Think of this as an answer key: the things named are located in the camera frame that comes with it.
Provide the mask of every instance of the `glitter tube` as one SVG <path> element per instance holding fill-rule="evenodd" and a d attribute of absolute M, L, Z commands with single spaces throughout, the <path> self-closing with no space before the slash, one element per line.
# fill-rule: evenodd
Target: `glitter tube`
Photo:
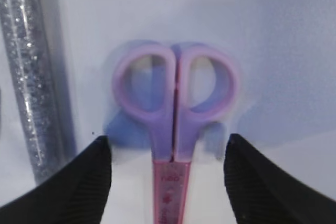
<path fill-rule="evenodd" d="M 37 184 L 65 164 L 40 0 L 0 0 L 0 20 Z"/>

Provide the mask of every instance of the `scissor blade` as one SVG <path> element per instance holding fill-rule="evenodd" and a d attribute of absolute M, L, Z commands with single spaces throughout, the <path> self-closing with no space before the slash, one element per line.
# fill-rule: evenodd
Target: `scissor blade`
<path fill-rule="evenodd" d="M 182 224 L 190 163 L 154 161 L 154 224 Z"/>

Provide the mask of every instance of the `scissor handle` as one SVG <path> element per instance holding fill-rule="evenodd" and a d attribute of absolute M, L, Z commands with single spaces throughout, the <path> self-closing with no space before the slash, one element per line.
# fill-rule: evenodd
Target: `scissor handle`
<path fill-rule="evenodd" d="M 211 60 L 217 69 L 222 68 L 226 71 L 226 77 L 228 78 L 226 84 L 223 84 L 223 82 L 221 84 L 217 74 L 215 89 L 218 89 L 219 92 L 227 91 L 219 102 L 201 112 L 193 111 L 188 104 L 191 65 L 198 58 Z M 193 46 L 182 52 L 177 71 L 179 75 L 179 95 L 174 160 L 190 162 L 201 128 L 220 119 L 234 104 L 239 90 L 239 74 L 236 66 L 226 54 L 207 46 Z"/>
<path fill-rule="evenodd" d="M 146 111 L 131 102 L 123 84 L 125 74 L 131 64 L 148 55 L 159 57 L 165 62 L 163 102 L 155 111 Z M 153 157 L 162 161 L 169 161 L 172 156 L 175 73 L 176 57 L 169 47 L 160 44 L 145 44 L 134 48 L 123 57 L 112 79 L 116 102 L 129 116 L 148 127 L 152 140 Z"/>

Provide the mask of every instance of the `pink scissors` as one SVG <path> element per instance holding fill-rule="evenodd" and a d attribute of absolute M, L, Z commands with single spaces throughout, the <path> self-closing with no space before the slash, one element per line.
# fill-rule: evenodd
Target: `pink scissors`
<path fill-rule="evenodd" d="M 154 55 L 165 63 L 165 92 L 156 111 L 146 111 L 130 101 L 123 79 L 130 65 L 142 57 Z M 202 112 L 188 106 L 188 82 L 191 64 L 205 57 L 226 71 L 225 93 L 219 102 Z M 182 224 L 190 165 L 200 130 L 227 112 L 238 92 L 238 73 L 229 58 L 207 46 L 192 46 L 181 53 L 179 60 L 173 50 L 159 44 L 147 44 L 126 55 L 113 76 L 113 93 L 124 111 L 145 124 L 151 137 L 154 168 L 154 223 Z"/>

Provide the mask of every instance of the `clear plastic tube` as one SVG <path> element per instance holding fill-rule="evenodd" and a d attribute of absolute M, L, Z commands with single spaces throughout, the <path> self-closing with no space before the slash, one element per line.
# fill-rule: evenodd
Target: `clear plastic tube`
<path fill-rule="evenodd" d="M 36 183 L 65 163 L 40 0 L 0 0 L 10 72 Z"/>

